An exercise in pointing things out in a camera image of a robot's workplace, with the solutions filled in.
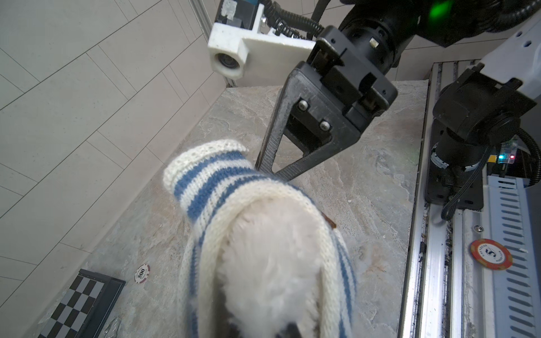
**bolt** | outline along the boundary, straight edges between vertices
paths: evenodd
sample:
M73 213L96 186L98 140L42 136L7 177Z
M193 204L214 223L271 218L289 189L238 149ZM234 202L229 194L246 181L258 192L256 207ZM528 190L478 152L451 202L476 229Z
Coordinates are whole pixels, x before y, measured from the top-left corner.
M304 100L300 100L299 101L299 109L302 110L302 111L306 111L306 109L308 109L308 102L306 102Z
M331 125L327 121L323 120L319 124L319 128L323 131L328 131L331 128Z

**grey metal panel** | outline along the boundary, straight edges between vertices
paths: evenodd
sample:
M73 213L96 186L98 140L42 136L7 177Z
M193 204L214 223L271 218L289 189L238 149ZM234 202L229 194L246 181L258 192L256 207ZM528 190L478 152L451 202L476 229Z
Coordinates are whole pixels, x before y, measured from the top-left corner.
M493 273L496 337L537 337L541 334L541 300L523 180L488 179L491 239L513 256L512 267Z

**tile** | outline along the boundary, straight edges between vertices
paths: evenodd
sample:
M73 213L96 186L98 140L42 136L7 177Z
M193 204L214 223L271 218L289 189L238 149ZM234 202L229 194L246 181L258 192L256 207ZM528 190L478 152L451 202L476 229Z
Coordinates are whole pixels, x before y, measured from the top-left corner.
M209 108L203 93L199 90L196 91L149 142L148 149L162 162L167 162L169 155L188 136Z
M66 234L62 243L92 252L161 165L162 162L144 148Z
M24 196L36 184L36 181L0 164L0 187L4 187L14 193Z
M344 5L343 3L340 2L340 0L331 0L329 2L329 4L327 5L327 8L335 8L335 7L338 7L338 6L342 6Z
M11 1L0 5L0 48L42 81L126 22L111 0Z
M67 288L89 255L65 244L57 244L0 307L2 334L21 338L43 312L49 309L52 313L54 309L50 308L56 308L54 300L58 293Z
M182 106L173 87L159 73L98 131L130 158L135 158Z
M180 26L182 27L182 30L184 31L184 34L186 34L186 37L188 38L188 42L192 43L194 42L197 37L194 34L194 31L192 30L190 23L188 22L188 19L186 18L186 14L184 14L184 11L182 10L182 7L180 6L179 0L168 0L169 5L171 5L171 8L173 9L173 12L175 13L175 16L177 20L180 23Z
M129 0L131 4L133 5L135 11L137 14L141 14L150 7L154 6L156 3L158 3L160 0Z
M226 88L226 81L224 77L216 72L201 85L201 92L208 104L212 105L222 95Z
M302 0L277 0L282 9L302 15Z
M130 0L115 0L118 7L120 7L120 10L128 19L128 21L131 21L137 17L137 12L135 11L135 8L131 4Z
M329 25L338 27L352 8L353 5L344 5L327 9L325 12L323 12L319 23L325 27Z
M301 0L301 5L303 14L312 13L315 9L314 0Z
M190 98L188 96L188 93L184 90L184 87L180 83L179 79L176 77L175 73L171 69L171 66L167 66L162 70L163 75L166 77L169 84L173 87L173 89L176 91L179 98L182 100L182 103L188 101Z
M190 23L190 27L192 28L195 37L199 37L201 34L203 34L203 31L201 30L201 26L199 26L199 21L197 21L197 17L195 16L195 12L192 9L192 5L190 5L190 1L178 0L178 2L180 3L180 7L182 7L186 18Z
M216 6L216 3L214 0L202 0L204 8L207 10L208 17L210 18L210 22L214 22L216 19L216 13L218 12L218 6Z
M83 142L0 218L0 256L39 264L121 171Z
M122 169L130 164L131 158L124 154L119 148L105 138L99 131L94 132L87 139L88 143L92 144L94 148L99 150L102 154L107 156L111 161L118 164Z
M212 74L207 40L200 36L190 47L171 62L171 68L188 93L192 95Z
M0 163L40 181L126 98L83 54L0 112Z
M385 74L385 77L389 79L389 81L394 81L397 77L397 71L398 71L398 67L396 68L391 68L387 74Z
M115 87L118 88L127 100L131 99L137 92L126 80L124 75L118 70L118 68L111 62L111 60L105 55L99 45L95 45L87 52L88 56L94 61L94 63L103 71L103 73L113 82Z
M38 80L24 70L15 60L0 49L0 74L21 91L26 92L38 84Z
M35 267L35 264L0 257L0 277L24 281Z
M160 1L100 43L137 91L187 46L186 35L167 0Z
M15 291L23 281L0 277L0 305Z
M398 66L397 81L424 79L434 62L460 61L482 58L505 40L454 44L447 48L427 47L407 49L402 53Z
M0 75L0 109L23 94L19 88Z
M0 217L22 198L22 195L15 194L13 191L0 187Z

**marble table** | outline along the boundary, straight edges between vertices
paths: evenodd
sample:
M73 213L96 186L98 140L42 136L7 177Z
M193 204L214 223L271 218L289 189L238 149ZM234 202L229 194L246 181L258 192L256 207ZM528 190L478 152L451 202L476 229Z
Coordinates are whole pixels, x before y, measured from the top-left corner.
M397 335L428 84L395 85L399 95L391 109L374 119L357 144L293 181L344 235L359 281L354 311L359 337ZM255 162L279 90L226 89L172 157L205 141L235 138ZM301 156L283 140L277 167ZM109 316L122 319L119 338L183 338L176 290L189 228L162 188L162 171L83 266L127 281ZM150 277L136 284L134 273L143 263L150 265Z

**blue stripe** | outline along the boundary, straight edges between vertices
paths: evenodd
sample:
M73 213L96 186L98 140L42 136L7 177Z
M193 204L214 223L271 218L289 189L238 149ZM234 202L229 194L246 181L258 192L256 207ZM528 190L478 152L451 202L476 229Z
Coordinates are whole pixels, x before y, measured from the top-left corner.
M197 274L197 245L194 243L194 248L192 249L192 259L190 261L190 296L195 296L196 290L196 274Z
M353 277L353 288L355 290L355 294L357 294L357 277L355 277L355 273L353 272L353 266L351 265L351 260L349 259L349 255L347 254L346 248L340 244L340 241L338 242L338 247L340 250L342 250L342 254L344 255L347 265L349 266L349 271L351 272L351 277Z
M338 326L339 330L339 338L347 338L346 336L346 328L344 328L344 321L342 320L342 317L340 317L340 325Z
M192 338L199 337L199 330L197 329L197 313L193 310L190 314L190 331L192 332Z
M349 289L349 277L347 276L346 266L342 257L342 251L339 248L337 249L338 257L340 259L340 270L342 271L342 280L344 282L344 291L346 293L347 316L349 317L349 322L351 322L351 291Z
M216 186L220 184L221 181L231 176L255 172L256 171L252 168L243 167L228 167L215 171L212 176L203 184L201 189L199 189L197 195L188 207L188 217L190 218L190 220L194 222L199 218L199 216L203 212L203 209L207 205L207 201L210 198L210 195L212 194Z
M180 200L180 197L182 197L182 194L184 193L188 185L192 182L192 180L209 164L220 160L241 160L243 158L244 156L239 151L231 151L229 153L216 155L199 163L194 168L189 170L184 176L182 176L182 178L175 184L174 195L176 199Z
M253 175L253 176L246 176L246 177L242 177L238 180L236 180L233 184L231 184L230 186L227 187L226 191L223 192L222 196L220 196L220 199L218 200L218 203L216 203L216 207L214 207L214 210L212 211L212 216L210 217L210 220L208 221L209 224L210 224L210 221L212 220L212 218L214 217L214 215L216 215L218 209L221 208L221 206L226 202L226 199L240 186L240 185L243 185L245 183L248 183L248 182L251 182L251 181L256 181L256 180L264 180L266 178L269 178L265 175L261 175L259 173L257 173L256 175Z

